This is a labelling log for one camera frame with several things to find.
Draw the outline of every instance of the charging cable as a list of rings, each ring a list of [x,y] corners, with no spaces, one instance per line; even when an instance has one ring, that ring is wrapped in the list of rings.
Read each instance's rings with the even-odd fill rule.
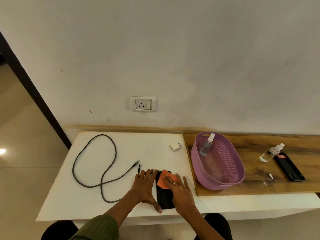
[[[79,158],[80,155],[83,153],[83,151],[87,148],[87,146],[88,146],[95,138],[97,138],[97,137],[99,137],[99,136],[106,136],[106,137],[108,137],[108,138],[110,139],[110,141],[111,141],[112,144],[114,145],[115,156],[114,156],[114,159],[113,159],[113,162],[111,163],[111,165],[110,165],[110,166],[104,171],[104,173],[102,174],[102,177],[101,177],[101,180],[100,180],[100,184],[97,184],[97,185],[94,185],[94,186],[88,186],[88,185],[85,185],[85,184],[81,183],[81,182],[79,181],[79,179],[77,179],[77,176],[76,176],[76,174],[75,174],[75,166],[76,166],[76,163],[77,163],[78,158]],[[126,173],[123,174],[121,177],[118,177],[118,178],[116,178],[116,179],[114,179],[114,180],[110,180],[110,181],[107,181],[107,182],[103,182],[104,175],[108,172],[108,170],[109,170],[109,169],[111,168],[111,166],[114,164],[114,162],[116,161],[116,158],[117,158],[117,148],[116,148],[116,145],[115,145],[115,143],[113,142],[113,140],[112,140],[109,136],[107,136],[107,135],[105,135],[105,134],[97,135],[97,136],[93,137],[93,138],[88,142],[88,144],[82,149],[82,151],[81,151],[81,152],[78,154],[78,156],[75,158],[75,161],[74,161],[73,167],[72,167],[72,175],[73,175],[74,179],[75,179],[80,185],[82,185],[83,187],[86,187],[86,188],[95,188],[95,187],[100,186],[101,196],[102,196],[102,198],[103,198],[103,200],[104,200],[105,202],[107,202],[107,203],[118,202],[118,201],[121,200],[121,199],[115,200],[115,201],[108,201],[108,200],[104,197],[102,186],[103,186],[104,184],[107,184],[107,183],[110,183],[110,182],[113,182],[113,181],[116,181],[116,180],[121,179],[123,176],[125,176],[127,173],[129,173],[131,169],[133,169],[135,166],[137,166],[140,161],[136,161],[135,164],[134,164],[128,171],[126,171]]]

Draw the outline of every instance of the purple basket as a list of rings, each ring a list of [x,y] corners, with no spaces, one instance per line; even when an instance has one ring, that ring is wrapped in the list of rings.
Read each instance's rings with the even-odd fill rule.
[[[202,156],[199,151],[211,133],[216,135],[212,147],[206,156]],[[198,181],[209,190],[224,190],[241,183],[245,178],[245,167],[236,149],[222,134],[198,134],[191,150],[191,160]]]

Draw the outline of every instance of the black phone case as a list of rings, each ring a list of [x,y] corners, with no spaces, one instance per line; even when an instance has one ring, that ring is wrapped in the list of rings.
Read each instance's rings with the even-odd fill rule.
[[[279,155],[284,155],[286,158],[279,158],[278,155],[274,157],[282,171],[286,174],[288,179],[293,182],[305,181],[305,177],[299,171],[299,169],[294,165],[288,155],[284,152],[280,152]]]
[[[158,183],[158,180],[160,178],[160,174],[162,171],[158,172],[156,177],[155,177],[155,183]],[[157,199],[158,199],[158,204],[161,206],[163,210],[166,209],[174,209],[174,203],[172,202],[174,198],[174,194],[172,193],[171,190],[169,189],[163,189],[160,188],[158,185],[156,186],[157,188]]]

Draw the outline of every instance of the wall switch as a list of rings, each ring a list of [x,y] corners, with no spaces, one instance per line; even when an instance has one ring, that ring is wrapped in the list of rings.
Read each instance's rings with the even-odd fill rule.
[[[131,97],[131,105],[133,112],[156,112],[156,97]]]

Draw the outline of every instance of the white table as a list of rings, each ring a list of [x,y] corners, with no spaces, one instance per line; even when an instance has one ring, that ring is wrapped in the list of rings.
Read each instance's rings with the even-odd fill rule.
[[[115,203],[103,201],[100,188],[85,188],[72,176],[72,166],[78,153],[96,135],[110,136],[117,146],[118,156],[104,178],[104,182],[125,173],[140,160],[142,170],[166,169],[186,176],[197,208],[202,214],[222,213],[227,220],[275,218],[320,208],[314,193],[235,195],[197,197],[182,134],[79,132],[54,184],[42,206],[37,221],[86,220],[105,213]],[[182,148],[172,152],[169,145],[179,142]],[[107,137],[98,137],[80,156],[75,172],[86,185],[100,183],[103,172],[115,155]],[[131,188],[138,166],[118,181],[103,186],[109,201],[123,197]],[[156,187],[153,187],[157,199]],[[159,214],[153,206],[138,204],[126,218],[124,225],[180,223],[184,220],[175,209]]]

